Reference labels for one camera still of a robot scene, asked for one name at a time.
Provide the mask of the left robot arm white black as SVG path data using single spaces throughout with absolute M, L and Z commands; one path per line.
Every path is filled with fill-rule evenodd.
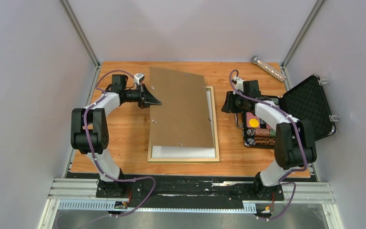
M 124 103 L 137 103 L 141 109 L 161 105 L 147 89 L 143 73 L 132 75 L 123 70 L 109 73 L 112 82 L 105 88 L 96 86 L 100 97 L 83 108 L 71 113 L 71 146 L 86 155 L 98 169 L 98 190 L 115 197 L 127 191 L 127 179 L 123 179 L 121 168 L 114 162 L 108 145 L 110 142 L 107 116 Z

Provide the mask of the brown frame backing board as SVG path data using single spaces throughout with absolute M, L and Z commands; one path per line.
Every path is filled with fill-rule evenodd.
M 152 146 L 214 147 L 204 76 L 150 67 Z

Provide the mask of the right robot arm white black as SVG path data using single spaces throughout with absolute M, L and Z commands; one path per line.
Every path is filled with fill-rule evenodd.
M 232 91 L 226 94 L 225 113 L 253 112 L 275 131 L 274 160 L 257 173 L 251 193 L 265 199 L 295 171 L 305 171 L 317 159 L 314 128 L 309 120 L 299 120 L 286 113 L 269 97 L 261 96 L 257 81 L 230 80 Z

